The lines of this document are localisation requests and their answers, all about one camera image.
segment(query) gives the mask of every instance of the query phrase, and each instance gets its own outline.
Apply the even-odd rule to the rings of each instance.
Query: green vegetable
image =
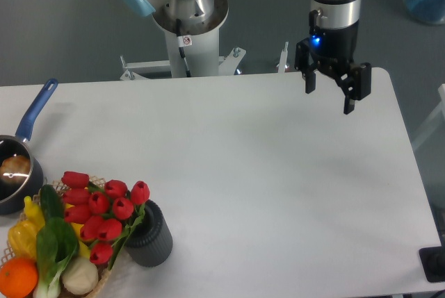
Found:
[[[34,298],[57,298],[60,276],[77,255],[79,243],[73,228],[59,217],[46,220],[37,234],[37,269],[39,281]]]
[[[52,185],[44,185],[40,189],[40,207],[45,221],[53,217],[63,219],[63,204]]]

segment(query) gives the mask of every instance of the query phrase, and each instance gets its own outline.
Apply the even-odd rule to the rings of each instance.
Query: metal bracket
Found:
[[[239,63],[242,61],[247,51],[235,47],[230,51],[229,55],[224,59],[224,62],[220,63],[218,74],[220,76],[231,76],[236,73]]]
[[[219,57],[219,70],[220,76],[234,75],[238,69],[239,63],[242,61],[247,51],[235,47],[230,51],[227,57]],[[153,74],[158,72],[169,72],[170,61],[169,60],[156,60],[154,62],[139,62],[139,63],[126,63],[124,56],[120,56],[122,63],[122,70],[124,73],[121,75],[121,81],[137,81],[147,80],[149,78],[141,76],[140,74]]]

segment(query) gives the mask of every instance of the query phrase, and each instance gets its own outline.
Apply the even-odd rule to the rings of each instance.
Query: tulip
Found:
[[[105,194],[107,194],[112,199],[117,199],[119,197],[124,197],[127,193],[128,187],[125,183],[119,180],[110,180],[105,183]]]
[[[97,239],[113,240],[122,233],[122,223],[115,218],[106,220],[97,229]]]
[[[129,199],[119,197],[113,202],[113,213],[119,220],[126,220],[130,218],[134,211],[134,205]]]
[[[86,189],[70,189],[63,193],[62,199],[66,204],[77,206],[87,204],[90,199],[90,192]]]
[[[95,265],[102,265],[110,260],[113,255],[113,248],[106,242],[98,242],[91,249],[90,262]]]
[[[91,240],[97,239],[97,232],[99,230],[99,226],[101,226],[105,222],[105,219],[102,216],[91,216],[86,223],[81,227],[81,239],[82,240]]]
[[[143,181],[136,182],[131,190],[130,200],[138,206],[148,201],[149,197],[150,190],[148,189],[148,185]]]
[[[91,217],[91,211],[88,204],[79,204],[65,209],[65,221],[68,223],[85,224]]]
[[[88,200],[88,206],[90,207],[93,215],[100,215],[106,213],[110,208],[110,201],[108,197],[101,192],[94,192],[91,194]]]
[[[65,172],[63,173],[62,182],[73,189],[84,189],[90,182],[88,174],[77,172]]]

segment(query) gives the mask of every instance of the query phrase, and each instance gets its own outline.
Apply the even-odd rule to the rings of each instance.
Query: garlic bulb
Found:
[[[97,268],[90,260],[78,256],[62,274],[62,283],[73,295],[84,295],[94,289],[99,281]]]

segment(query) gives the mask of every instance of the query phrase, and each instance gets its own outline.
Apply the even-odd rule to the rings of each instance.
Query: orange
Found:
[[[11,258],[0,269],[0,292],[7,298],[24,298],[37,282],[37,267],[29,258]]]

